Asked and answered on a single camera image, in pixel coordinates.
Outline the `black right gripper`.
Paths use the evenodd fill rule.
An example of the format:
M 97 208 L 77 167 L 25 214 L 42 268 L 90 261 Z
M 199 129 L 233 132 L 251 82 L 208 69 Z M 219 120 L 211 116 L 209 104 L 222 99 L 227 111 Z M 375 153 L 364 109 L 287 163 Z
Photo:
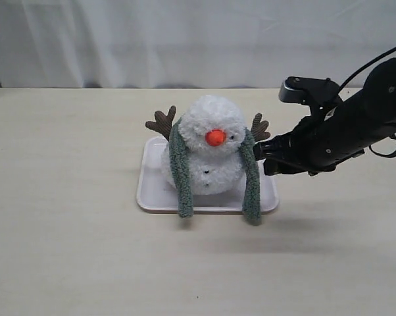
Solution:
M 254 145 L 256 161 L 263 162 L 266 176 L 277 174 L 299 174 L 307 172 L 311 176 L 320 172 L 335 170 L 334 163 L 321 164 L 315 159 L 326 153 L 321 149 L 317 128 L 323 119 L 305 116 L 289 132 Z

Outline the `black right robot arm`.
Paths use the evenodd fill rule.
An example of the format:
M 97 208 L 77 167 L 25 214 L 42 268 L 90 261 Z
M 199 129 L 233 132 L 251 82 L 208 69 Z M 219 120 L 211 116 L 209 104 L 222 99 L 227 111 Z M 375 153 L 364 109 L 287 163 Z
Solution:
M 340 98 L 338 90 L 329 78 L 284 80 L 280 101 L 306 105 L 310 115 L 293 130 L 254 146 L 266 175 L 332 172 L 365 148 L 396 138 L 396 58 L 376 66 L 348 99 Z

